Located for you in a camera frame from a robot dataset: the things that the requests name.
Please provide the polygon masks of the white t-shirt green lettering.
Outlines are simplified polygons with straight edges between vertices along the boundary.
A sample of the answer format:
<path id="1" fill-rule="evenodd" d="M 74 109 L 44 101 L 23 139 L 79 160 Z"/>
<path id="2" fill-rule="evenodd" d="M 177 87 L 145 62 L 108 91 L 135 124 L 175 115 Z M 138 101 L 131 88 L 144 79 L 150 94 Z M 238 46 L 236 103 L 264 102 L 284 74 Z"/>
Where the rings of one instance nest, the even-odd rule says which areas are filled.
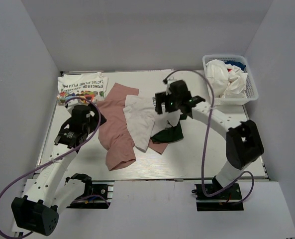
<path id="1" fill-rule="evenodd" d="M 123 112 L 136 148 L 146 151 L 149 143 L 153 143 L 151 137 L 161 131 L 157 128 L 167 112 L 158 115 L 151 98 L 135 95 L 126 96 Z"/>

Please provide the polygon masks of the pink t-shirt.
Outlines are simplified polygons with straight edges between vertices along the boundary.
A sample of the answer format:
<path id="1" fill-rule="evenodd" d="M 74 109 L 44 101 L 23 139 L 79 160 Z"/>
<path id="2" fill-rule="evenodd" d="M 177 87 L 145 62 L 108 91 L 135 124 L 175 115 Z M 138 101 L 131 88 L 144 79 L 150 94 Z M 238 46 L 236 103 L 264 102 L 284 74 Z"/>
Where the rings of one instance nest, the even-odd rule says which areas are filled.
<path id="1" fill-rule="evenodd" d="M 130 136 L 123 113 L 127 95 L 138 95 L 137 88 L 115 83 L 104 101 L 97 103 L 106 122 L 99 127 L 98 139 L 107 150 L 105 164 L 109 171 L 128 167 L 136 161 L 134 141 Z"/>

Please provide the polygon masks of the dark green t-shirt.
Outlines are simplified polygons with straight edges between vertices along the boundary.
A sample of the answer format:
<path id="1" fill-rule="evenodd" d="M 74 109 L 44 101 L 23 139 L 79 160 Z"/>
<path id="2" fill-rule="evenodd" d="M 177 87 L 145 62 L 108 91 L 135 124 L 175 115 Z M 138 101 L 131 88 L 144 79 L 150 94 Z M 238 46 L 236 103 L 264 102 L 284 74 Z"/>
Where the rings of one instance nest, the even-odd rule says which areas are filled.
<path id="1" fill-rule="evenodd" d="M 186 120 L 187 115 L 180 112 L 166 113 L 159 122 L 161 131 L 151 137 L 153 143 L 173 143 L 184 138 L 180 121 Z"/>

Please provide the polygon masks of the plain white t-shirt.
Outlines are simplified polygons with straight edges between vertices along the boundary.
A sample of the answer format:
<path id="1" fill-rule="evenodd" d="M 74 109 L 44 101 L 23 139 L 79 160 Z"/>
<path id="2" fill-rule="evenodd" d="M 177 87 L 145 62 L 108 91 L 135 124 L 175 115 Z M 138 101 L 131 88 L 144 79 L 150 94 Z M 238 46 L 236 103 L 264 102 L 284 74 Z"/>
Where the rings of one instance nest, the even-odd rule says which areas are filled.
<path id="1" fill-rule="evenodd" d="M 214 59 L 206 63 L 205 75 L 216 98 L 246 98 L 247 72 L 240 69 L 236 72 L 233 70 L 229 72 L 223 61 Z"/>

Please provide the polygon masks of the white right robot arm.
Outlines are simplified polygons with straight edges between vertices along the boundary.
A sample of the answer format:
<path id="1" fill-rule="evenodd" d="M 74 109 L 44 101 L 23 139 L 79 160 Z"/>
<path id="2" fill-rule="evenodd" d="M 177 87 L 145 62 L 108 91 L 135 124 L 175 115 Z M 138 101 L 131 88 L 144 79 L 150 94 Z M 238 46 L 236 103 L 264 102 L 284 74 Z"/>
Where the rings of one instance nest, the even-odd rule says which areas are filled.
<path id="1" fill-rule="evenodd" d="M 164 92 L 155 95 L 157 114 L 180 111 L 194 120 L 205 123 L 226 142 L 227 162 L 212 180 L 213 194 L 223 199 L 245 169 L 263 153 L 264 147 L 256 124 L 252 120 L 238 121 L 216 110 L 200 96 L 191 96 L 185 81 L 171 83 Z"/>

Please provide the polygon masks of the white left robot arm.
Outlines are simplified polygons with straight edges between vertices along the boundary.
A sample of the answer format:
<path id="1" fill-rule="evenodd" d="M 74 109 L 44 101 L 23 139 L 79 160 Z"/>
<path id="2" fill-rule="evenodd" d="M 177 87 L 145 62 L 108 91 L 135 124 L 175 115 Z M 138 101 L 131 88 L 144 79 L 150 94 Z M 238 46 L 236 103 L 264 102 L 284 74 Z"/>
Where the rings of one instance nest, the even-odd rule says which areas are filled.
<path id="1" fill-rule="evenodd" d="M 16 197 L 11 204 L 18 227 L 49 236 L 66 207 L 78 198 L 92 196 L 92 178 L 87 174 L 76 173 L 66 178 L 64 186 L 59 185 L 81 147 L 105 122 L 106 119 L 93 104 L 72 108 L 70 118 L 62 124 L 54 139 L 45 167 L 23 197 Z"/>

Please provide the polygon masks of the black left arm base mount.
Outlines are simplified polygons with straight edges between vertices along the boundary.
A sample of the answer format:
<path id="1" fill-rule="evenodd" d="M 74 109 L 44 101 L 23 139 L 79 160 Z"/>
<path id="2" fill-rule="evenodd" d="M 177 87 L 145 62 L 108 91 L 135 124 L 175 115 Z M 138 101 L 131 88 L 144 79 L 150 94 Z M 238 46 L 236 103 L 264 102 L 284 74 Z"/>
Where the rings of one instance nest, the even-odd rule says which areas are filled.
<path id="1" fill-rule="evenodd" d="M 69 209 L 108 209 L 112 201 L 114 182 L 93 182 L 93 191 L 90 197 L 81 200 L 81 196 L 73 202 Z"/>

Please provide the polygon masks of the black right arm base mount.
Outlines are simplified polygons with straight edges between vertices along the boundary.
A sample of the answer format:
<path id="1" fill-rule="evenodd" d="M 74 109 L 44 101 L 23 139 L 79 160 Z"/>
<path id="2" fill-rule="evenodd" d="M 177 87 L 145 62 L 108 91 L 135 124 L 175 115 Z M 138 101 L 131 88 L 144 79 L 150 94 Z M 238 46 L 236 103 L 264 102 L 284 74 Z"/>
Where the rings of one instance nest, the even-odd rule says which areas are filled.
<path id="1" fill-rule="evenodd" d="M 242 200 L 242 194 L 238 183 L 213 197 L 206 197 L 202 191 L 201 184 L 195 184 L 192 194 L 196 197 L 198 212 L 227 212 L 244 210 L 243 203 L 238 203 L 238 201 Z"/>

